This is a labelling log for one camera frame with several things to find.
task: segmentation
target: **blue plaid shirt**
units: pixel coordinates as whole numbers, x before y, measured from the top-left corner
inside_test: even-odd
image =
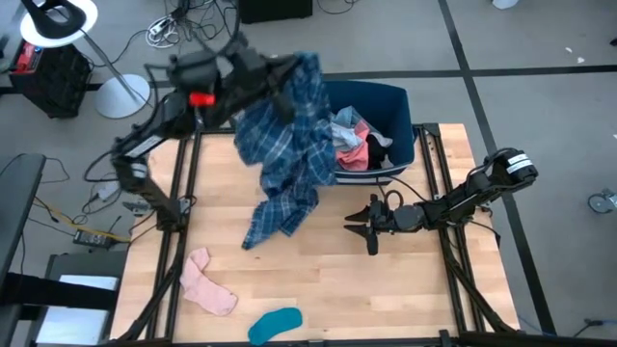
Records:
[[[296,109],[285,125],[269,99],[245,110],[235,146],[246,165],[262,163],[259,183],[268,196],[253,213],[242,248],[249,250],[277,230],[287,236],[319,203],[315,186],[334,185],[335,148],[330,101],[315,53],[299,53],[300,65],[284,86]]]

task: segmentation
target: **pink sock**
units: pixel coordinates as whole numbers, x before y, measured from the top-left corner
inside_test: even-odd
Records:
[[[224,287],[207,279],[201,271],[210,261],[208,249],[201,248],[189,253],[180,276],[184,288],[184,299],[199,304],[203,309],[216,315],[229,314],[238,297]]]

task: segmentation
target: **blue plastic bin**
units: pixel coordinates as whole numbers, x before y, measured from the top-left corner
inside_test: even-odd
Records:
[[[407,92],[398,87],[357,81],[326,82],[332,112],[347,106],[356,111],[384,136],[392,139],[388,148],[392,168],[363,172],[336,171],[338,184],[388,184],[414,162],[414,130]]]

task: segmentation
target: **white lamp base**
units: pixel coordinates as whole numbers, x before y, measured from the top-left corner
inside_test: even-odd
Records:
[[[150,85],[142,76],[125,74],[122,76],[133,95],[126,92],[118,78],[105,82],[98,92],[94,107],[99,114],[110,119],[122,119],[141,110],[150,98]]]

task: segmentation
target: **wooden table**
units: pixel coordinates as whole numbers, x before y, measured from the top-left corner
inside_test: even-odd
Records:
[[[469,140],[462,124],[440,127],[456,186],[475,166]],[[168,191],[176,149],[177,143],[167,142],[149,159],[152,177]],[[188,172],[190,154],[186,158],[184,173]],[[439,163],[434,161],[443,191]],[[253,250],[242,250],[253,209],[264,200],[259,171],[259,166],[247,168],[241,163],[232,136],[207,135],[202,139],[195,189],[199,200],[191,214],[186,253],[207,247],[211,261],[205,275],[239,300],[230,315],[217,317],[180,297],[175,342],[246,341],[249,327],[263,313],[281,307],[299,308],[304,325],[276,340],[432,337],[441,329],[456,335],[436,231],[384,234],[379,254],[369,256],[364,240],[343,228],[343,217],[360,211],[369,194],[378,192],[376,187],[321,188],[320,204],[291,238],[277,233]],[[424,197],[430,196],[419,141],[414,164],[400,178]],[[397,182],[388,189],[400,191],[406,203],[417,201]],[[477,213],[475,220],[490,225],[486,214]],[[465,230],[478,289],[506,323],[518,328],[493,234],[475,225]],[[122,334],[149,299],[161,237],[161,232],[153,231],[130,249],[112,336]],[[167,300],[161,307],[167,306]],[[462,300],[472,327],[466,294]],[[161,311],[159,334],[166,309]]]

